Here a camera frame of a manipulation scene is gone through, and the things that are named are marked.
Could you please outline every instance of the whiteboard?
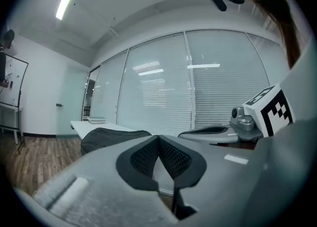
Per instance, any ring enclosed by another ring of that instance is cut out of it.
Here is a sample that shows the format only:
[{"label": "whiteboard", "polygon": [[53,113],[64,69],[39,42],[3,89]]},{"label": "whiteboard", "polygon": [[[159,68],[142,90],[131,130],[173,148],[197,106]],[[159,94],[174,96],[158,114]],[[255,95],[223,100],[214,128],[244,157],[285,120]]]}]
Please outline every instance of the whiteboard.
[{"label": "whiteboard", "polygon": [[0,102],[12,106],[18,106],[19,92],[23,81],[23,76],[28,66],[27,62],[15,57],[6,56],[5,75],[8,76],[8,88],[0,87]]}]

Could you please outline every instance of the black bag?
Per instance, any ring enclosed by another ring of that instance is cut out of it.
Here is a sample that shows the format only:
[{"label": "black bag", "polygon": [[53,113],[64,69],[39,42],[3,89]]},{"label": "black bag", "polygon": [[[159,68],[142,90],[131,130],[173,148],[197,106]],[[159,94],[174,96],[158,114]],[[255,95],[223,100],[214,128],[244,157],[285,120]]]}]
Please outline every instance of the black bag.
[{"label": "black bag", "polygon": [[145,136],[151,136],[151,134],[144,130],[128,132],[96,128],[81,141],[80,151],[82,155],[85,155],[93,150]]}]

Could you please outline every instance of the ceiling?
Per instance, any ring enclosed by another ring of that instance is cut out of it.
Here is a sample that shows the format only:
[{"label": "ceiling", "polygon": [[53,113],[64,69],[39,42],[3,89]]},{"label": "ceiling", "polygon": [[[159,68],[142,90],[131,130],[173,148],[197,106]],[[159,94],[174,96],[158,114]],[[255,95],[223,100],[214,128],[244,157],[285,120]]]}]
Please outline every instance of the ceiling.
[{"label": "ceiling", "polygon": [[[60,0],[20,0],[13,22],[18,33],[86,66],[97,50],[140,20],[180,7],[214,6],[210,0],[71,0],[63,20],[55,15]],[[267,25],[252,2],[227,3]]]}]

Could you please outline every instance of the long hair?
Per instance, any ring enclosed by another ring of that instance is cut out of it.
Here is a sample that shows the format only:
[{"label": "long hair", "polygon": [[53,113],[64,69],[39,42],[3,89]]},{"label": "long hair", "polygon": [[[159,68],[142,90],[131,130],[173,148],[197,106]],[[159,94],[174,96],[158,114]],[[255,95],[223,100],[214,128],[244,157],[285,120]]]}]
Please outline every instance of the long hair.
[{"label": "long hair", "polygon": [[296,36],[297,29],[287,1],[256,0],[254,3],[278,26],[286,46],[288,65],[292,68],[300,56],[300,48]]}]

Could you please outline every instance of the wooden floor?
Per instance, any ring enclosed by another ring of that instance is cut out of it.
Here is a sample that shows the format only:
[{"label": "wooden floor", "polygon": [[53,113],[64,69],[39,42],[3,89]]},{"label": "wooden floor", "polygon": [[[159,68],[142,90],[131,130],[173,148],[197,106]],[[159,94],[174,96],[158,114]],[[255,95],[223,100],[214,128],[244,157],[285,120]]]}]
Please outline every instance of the wooden floor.
[{"label": "wooden floor", "polygon": [[17,152],[14,137],[0,134],[0,161],[11,184],[29,195],[54,175],[81,157],[80,139],[25,137]]}]

